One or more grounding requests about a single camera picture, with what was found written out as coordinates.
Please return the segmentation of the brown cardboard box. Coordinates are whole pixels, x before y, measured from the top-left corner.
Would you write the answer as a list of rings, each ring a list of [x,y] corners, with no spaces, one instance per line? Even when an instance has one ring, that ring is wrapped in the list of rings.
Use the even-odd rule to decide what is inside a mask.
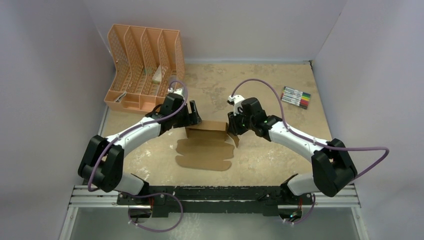
[[[189,169],[227,171],[239,146],[239,138],[228,132],[229,124],[203,120],[185,128],[186,138],[177,141],[176,163]]]

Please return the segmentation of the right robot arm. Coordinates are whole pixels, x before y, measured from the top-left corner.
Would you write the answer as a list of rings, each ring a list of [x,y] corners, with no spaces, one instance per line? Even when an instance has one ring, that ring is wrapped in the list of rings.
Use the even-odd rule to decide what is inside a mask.
[[[289,148],[311,163],[312,172],[294,174],[281,184],[280,196],[288,204],[303,194],[323,193],[334,197],[354,180],[358,171],[344,143],[334,138],[326,141],[292,128],[275,115],[267,115],[255,97],[229,96],[233,106],[228,113],[228,133],[239,136],[253,131],[256,136]]]

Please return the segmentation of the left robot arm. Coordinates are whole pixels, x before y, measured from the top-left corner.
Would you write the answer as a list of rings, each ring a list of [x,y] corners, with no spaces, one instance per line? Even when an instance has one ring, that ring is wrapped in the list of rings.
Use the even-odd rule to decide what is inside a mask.
[[[133,126],[108,137],[93,136],[77,174],[87,180],[89,186],[104,192],[125,192],[132,201],[142,205],[149,199],[149,183],[133,173],[124,173],[125,157],[172,128],[185,128],[201,121],[194,100],[187,101],[178,93],[169,93],[163,103]]]

